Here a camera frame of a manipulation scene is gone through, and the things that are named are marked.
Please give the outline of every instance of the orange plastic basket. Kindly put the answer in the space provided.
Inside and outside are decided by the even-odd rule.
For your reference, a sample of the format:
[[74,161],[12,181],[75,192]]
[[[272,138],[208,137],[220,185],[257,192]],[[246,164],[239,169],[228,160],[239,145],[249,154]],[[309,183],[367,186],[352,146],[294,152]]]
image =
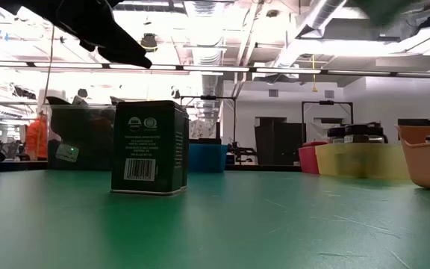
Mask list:
[[430,188],[430,127],[397,126],[402,148],[408,163],[411,180],[424,188]]

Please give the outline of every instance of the black container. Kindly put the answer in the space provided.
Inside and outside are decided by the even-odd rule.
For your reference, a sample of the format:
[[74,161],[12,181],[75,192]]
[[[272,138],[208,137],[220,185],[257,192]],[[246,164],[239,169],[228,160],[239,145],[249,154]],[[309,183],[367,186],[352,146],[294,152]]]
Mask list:
[[344,143],[369,143],[368,126],[366,124],[351,124],[344,126]]
[[188,115],[172,101],[116,107],[112,191],[169,195],[187,186]]
[[328,129],[329,143],[344,143],[344,127]]
[[370,143],[389,143],[380,123],[368,123],[367,126],[367,134],[370,136]]
[[[48,97],[50,103],[65,101]],[[114,106],[51,105],[48,168],[112,169]]]

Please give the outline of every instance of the metal frame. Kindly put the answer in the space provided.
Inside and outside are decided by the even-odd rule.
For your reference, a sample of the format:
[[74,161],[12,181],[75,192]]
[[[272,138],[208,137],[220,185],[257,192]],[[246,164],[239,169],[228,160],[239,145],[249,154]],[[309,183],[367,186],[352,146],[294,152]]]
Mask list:
[[344,111],[346,111],[346,109],[344,109],[344,107],[342,105],[349,105],[349,107],[351,108],[351,114],[350,114],[350,116],[351,116],[351,124],[355,123],[354,109],[353,109],[352,102],[335,102],[335,101],[331,101],[331,100],[326,100],[326,101],[302,101],[302,141],[303,141],[303,143],[306,143],[305,104],[318,104],[318,105],[334,105],[334,104],[338,104]]
[[37,101],[2,101],[0,102],[0,105],[37,105]]
[[[58,67],[58,64],[64,64],[66,67]],[[393,71],[378,71],[378,70],[348,70],[348,69],[302,69],[302,68],[271,68],[271,67],[208,67],[208,66],[185,66],[185,65],[166,65],[158,64],[152,66],[151,69],[142,67],[127,66],[124,64],[98,64],[98,63],[53,63],[55,67],[52,69],[71,69],[71,70],[117,70],[125,72],[169,72],[178,74],[189,71],[212,71],[212,72],[259,72],[268,74],[284,74],[284,75],[347,75],[347,76],[363,76],[363,77],[385,77],[385,78],[430,78],[430,72],[393,72]],[[0,61],[0,67],[13,67],[14,69],[47,69],[49,62],[24,62],[24,61]]]
[[[185,98],[198,98],[201,100],[217,100],[217,99],[229,99],[233,101],[233,141],[237,140],[237,98],[236,97],[225,97],[225,96],[180,96],[180,105]],[[219,125],[216,128],[216,138],[220,138],[220,128]]]

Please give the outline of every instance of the lab workbench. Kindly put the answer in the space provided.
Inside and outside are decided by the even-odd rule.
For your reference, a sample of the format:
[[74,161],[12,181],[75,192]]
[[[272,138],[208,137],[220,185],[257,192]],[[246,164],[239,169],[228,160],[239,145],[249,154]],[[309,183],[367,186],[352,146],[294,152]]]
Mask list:
[[0,268],[430,268],[430,191],[294,172],[190,174],[172,197],[110,173],[0,173]]

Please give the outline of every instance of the pink bin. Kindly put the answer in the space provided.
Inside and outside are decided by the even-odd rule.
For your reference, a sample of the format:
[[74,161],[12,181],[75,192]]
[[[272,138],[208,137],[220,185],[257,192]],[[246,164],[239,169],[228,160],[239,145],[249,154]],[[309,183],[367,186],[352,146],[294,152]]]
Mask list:
[[320,174],[315,146],[326,144],[326,142],[321,141],[304,143],[303,147],[298,149],[299,161],[301,162],[303,173]]

